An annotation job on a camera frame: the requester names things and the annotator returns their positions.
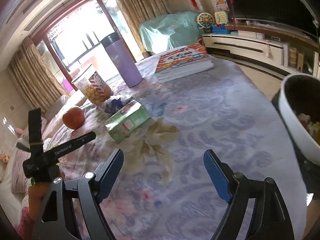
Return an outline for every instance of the blue gripper pad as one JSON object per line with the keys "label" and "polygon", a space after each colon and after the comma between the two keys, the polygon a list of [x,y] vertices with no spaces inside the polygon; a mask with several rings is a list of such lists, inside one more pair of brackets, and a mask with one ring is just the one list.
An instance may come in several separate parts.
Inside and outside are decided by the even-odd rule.
{"label": "blue gripper pad", "polygon": [[232,200],[232,195],[229,189],[229,181],[208,151],[204,152],[203,163],[219,197],[224,199],[229,204]]}
{"label": "blue gripper pad", "polygon": [[96,169],[96,171],[99,171],[101,169],[104,169],[105,166],[108,166],[108,171],[100,179],[100,192],[96,195],[96,201],[98,204],[100,204],[109,196],[124,162],[123,151],[120,150],[119,154],[116,157],[114,156],[114,153],[115,151],[109,157],[108,161],[106,161],[105,163],[100,163]]}

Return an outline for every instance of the yellow rubber band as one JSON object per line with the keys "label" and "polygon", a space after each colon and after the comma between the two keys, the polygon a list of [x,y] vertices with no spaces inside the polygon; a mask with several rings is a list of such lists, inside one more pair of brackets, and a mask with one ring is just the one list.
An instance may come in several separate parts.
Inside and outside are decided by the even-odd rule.
{"label": "yellow rubber band", "polygon": [[29,145],[43,145],[43,142],[37,142],[37,143],[29,143]]}

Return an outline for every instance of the hand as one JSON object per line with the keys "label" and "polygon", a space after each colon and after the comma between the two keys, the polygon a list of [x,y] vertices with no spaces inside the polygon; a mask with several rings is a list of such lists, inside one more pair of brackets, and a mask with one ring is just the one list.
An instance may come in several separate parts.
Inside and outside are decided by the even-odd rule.
{"label": "hand", "polygon": [[[59,172],[60,177],[64,179],[64,172],[62,170],[60,170]],[[44,198],[44,195],[47,193],[50,185],[50,182],[36,182],[28,189],[29,216],[33,221],[36,221],[36,218],[40,211],[42,200]]]}

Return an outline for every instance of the green box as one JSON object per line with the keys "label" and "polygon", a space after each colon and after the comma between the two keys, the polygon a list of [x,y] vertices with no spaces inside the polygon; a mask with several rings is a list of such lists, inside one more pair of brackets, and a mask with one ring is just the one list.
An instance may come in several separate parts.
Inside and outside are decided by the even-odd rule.
{"label": "green box", "polygon": [[106,127],[110,136],[119,143],[149,118],[144,105],[132,100],[106,121]]}

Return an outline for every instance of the pink pillow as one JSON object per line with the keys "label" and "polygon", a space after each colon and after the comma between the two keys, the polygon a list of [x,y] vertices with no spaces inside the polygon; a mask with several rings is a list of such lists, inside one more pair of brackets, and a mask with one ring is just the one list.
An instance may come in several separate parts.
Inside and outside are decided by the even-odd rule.
{"label": "pink pillow", "polygon": [[13,168],[12,168],[12,181],[11,181],[11,192],[12,193],[27,193],[27,182],[28,179],[24,175],[22,163],[29,159],[31,153],[24,152],[22,150],[17,150],[16,156],[14,158]]}

